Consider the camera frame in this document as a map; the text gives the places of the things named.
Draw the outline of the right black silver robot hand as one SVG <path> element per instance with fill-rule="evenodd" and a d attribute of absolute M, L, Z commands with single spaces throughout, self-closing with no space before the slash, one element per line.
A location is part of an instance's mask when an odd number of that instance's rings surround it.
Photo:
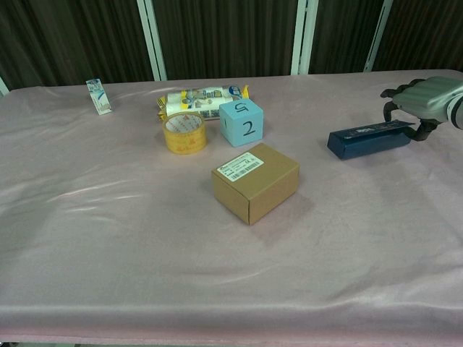
<path fill-rule="evenodd" d="M 417 129 L 408 129 L 407 136 L 416 142 L 424 141 L 438 125 L 448 122 L 462 129 L 462 81 L 435 76 L 416 79 L 395 89 L 386 89 L 382 98 L 389 98 L 383 107 L 385 121 L 392 112 L 401 110 L 420 120 Z"/>

